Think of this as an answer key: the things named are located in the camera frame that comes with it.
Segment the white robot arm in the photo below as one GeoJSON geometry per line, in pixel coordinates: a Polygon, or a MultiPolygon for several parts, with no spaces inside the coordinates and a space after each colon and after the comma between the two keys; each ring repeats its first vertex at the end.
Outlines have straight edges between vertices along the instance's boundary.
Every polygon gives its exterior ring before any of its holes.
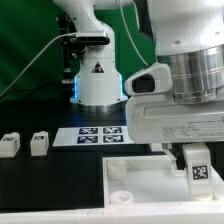
{"type": "Polygon", "coordinates": [[[203,141],[224,146],[224,124],[204,136],[167,137],[165,126],[200,118],[224,119],[224,0],[53,0],[76,28],[84,46],[74,100],[84,107],[114,106],[145,99],[156,111],[131,125],[142,140],[203,141]],[[121,87],[115,65],[115,34],[97,19],[97,10],[132,5],[140,33],[155,43],[156,62],[132,75],[121,87]]]}

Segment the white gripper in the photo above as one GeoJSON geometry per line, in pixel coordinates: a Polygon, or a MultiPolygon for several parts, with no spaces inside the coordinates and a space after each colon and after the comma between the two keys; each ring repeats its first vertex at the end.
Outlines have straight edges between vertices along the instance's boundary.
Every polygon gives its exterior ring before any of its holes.
{"type": "Polygon", "coordinates": [[[171,160],[171,173],[185,177],[172,154],[171,144],[224,141],[224,87],[210,102],[181,104],[170,93],[173,87],[167,64],[154,63],[132,75],[125,82],[130,95],[126,103],[128,134],[135,143],[163,143],[171,160]]]}

